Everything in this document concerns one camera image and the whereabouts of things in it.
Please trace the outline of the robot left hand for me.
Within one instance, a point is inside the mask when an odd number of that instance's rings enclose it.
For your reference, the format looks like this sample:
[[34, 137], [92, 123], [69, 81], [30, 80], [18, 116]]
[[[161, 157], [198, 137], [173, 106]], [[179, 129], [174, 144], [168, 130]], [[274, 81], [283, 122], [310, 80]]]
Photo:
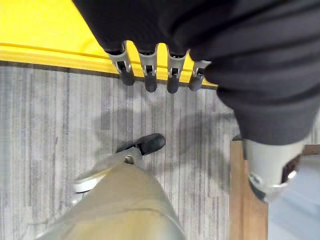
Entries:
[[103, 50], [128, 68], [124, 42], [147, 59], [167, 44], [172, 65], [189, 54], [196, 78], [217, 85], [234, 112], [248, 179], [268, 202], [297, 173], [320, 109], [320, 3], [317, 0], [76, 0]]

